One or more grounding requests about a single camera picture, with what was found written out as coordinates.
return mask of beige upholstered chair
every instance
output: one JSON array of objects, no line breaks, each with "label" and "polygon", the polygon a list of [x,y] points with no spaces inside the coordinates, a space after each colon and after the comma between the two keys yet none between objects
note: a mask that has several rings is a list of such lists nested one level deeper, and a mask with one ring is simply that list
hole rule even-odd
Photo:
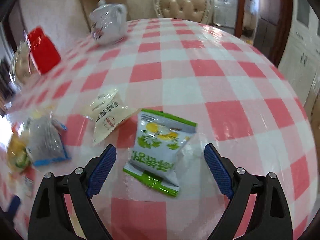
[{"label": "beige upholstered chair", "polygon": [[154,0],[158,18],[183,19],[208,24],[213,0]]}]

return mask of white snack packet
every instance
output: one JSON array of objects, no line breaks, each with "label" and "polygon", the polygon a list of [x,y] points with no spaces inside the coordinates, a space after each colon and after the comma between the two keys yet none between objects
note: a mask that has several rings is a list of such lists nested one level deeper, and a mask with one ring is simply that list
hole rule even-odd
[{"label": "white snack packet", "polygon": [[124,105],[116,88],[98,95],[97,99],[83,112],[85,117],[95,121],[93,145],[100,143],[120,122],[137,111],[135,108]]}]

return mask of plastic wrapper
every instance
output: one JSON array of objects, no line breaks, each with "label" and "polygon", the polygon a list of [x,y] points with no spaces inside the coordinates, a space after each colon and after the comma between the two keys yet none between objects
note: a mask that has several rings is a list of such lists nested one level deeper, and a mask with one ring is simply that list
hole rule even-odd
[{"label": "plastic wrapper", "polygon": [[30,160],[26,152],[26,146],[26,141],[14,131],[7,149],[7,164],[12,172],[22,172],[29,166]]},{"label": "plastic wrapper", "polygon": [[174,170],[177,153],[196,133],[196,126],[171,114],[142,109],[132,155],[123,171],[175,197],[180,190]]},{"label": "plastic wrapper", "polygon": [[52,109],[35,111],[23,124],[21,138],[27,141],[26,152],[34,166],[69,159],[60,134],[67,128],[52,118]]},{"label": "plastic wrapper", "polygon": [[31,122],[26,149],[35,166],[68,159],[57,129],[46,116]]},{"label": "plastic wrapper", "polygon": [[95,121],[93,145],[100,143],[119,123],[137,111],[124,105],[116,88],[98,95],[97,99],[83,111],[85,117]]}]

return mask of table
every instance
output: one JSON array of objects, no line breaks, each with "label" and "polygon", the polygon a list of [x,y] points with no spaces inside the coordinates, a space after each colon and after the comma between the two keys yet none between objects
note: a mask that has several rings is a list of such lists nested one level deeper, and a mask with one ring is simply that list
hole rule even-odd
[{"label": "table", "polygon": [[[133,146],[132,117],[92,147],[94,124],[81,116],[100,91],[116,86],[131,107],[163,110],[198,123],[177,164],[181,191],[170,198],[122,172]],[[8,176],[1,135],[1,206],[18,193],[22,207],[16,229],[27,237],[33,198],[43,175],[69,174],[99,156],[109,143],[117,160],[92,202],[115,240],[204,239],[219,221],[228,200],[221,195],[203,158],[212,142],[222,156],[251,174],[278,175],[289,204],[294,238],[303,232],[317,192],[315,144],[307,116],[289,83],[254,47],[219,29],[177,19],[128,22],[128,36],[99,47],[80,41],[52,71],[30,81],[2,127],[22,122],[35,108],[55,105],[67,127],[63,138],[71,161],[28,169],[33,197],[21,192],[21,179]],[[70,198],[66,202],[75,217]],[[254,204],[250,198],[236,236],[245,232]]]}]

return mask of blue gripper pad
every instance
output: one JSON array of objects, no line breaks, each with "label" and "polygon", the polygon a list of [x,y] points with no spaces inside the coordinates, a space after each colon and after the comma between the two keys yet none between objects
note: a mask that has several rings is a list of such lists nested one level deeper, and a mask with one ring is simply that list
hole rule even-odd
[{"label": "blue gripper pad", "polygon": [[10,217],[11,221],[13,221],[13,218],[15,217],[20,204],[21,204],[20,198],[17,195],[14,195],[11,200],[10,206],[7,210],[7,216],[8,218]]},{"label": "blue gripper pad", "polygon": [[226,195],[228,199],[232,199],[234,192],[232,190],[232,181],[229,173],[209,145],[204,148],[204,159],[217,182],[221,193]]},{"label": "blue gripper pad", "polygon": [[113,164],[116,161],[116,148],[112,146],[100,160],[88,180],[87,196],[92,198],[99,194]]}]

